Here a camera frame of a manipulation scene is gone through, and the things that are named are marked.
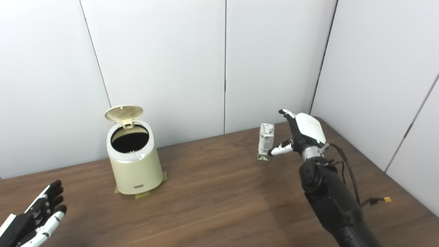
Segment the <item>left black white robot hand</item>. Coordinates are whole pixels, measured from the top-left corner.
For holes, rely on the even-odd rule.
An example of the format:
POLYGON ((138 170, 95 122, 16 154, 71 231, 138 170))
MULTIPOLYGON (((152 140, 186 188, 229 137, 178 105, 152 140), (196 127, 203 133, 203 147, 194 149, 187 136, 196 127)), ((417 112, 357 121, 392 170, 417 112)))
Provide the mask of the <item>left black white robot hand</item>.
POLYGON ((22 214, 10 214, 1 226, 2 247, 40 247, 67 214, 62 181, 49 184, 22 214))

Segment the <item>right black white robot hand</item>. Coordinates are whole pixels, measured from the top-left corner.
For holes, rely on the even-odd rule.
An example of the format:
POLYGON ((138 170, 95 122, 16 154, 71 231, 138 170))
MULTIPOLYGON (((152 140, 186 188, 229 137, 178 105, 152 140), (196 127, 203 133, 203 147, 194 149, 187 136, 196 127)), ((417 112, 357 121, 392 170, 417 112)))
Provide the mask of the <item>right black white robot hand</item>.
POLYGON ((326 137, 320 122, 309 114, 294 114, 280 109, 279 114, 287 119, 292 137, 268 150, 269 156, 294 151, 306 161, 309 158, 323 156, 320 150, 326 145, 326 137))

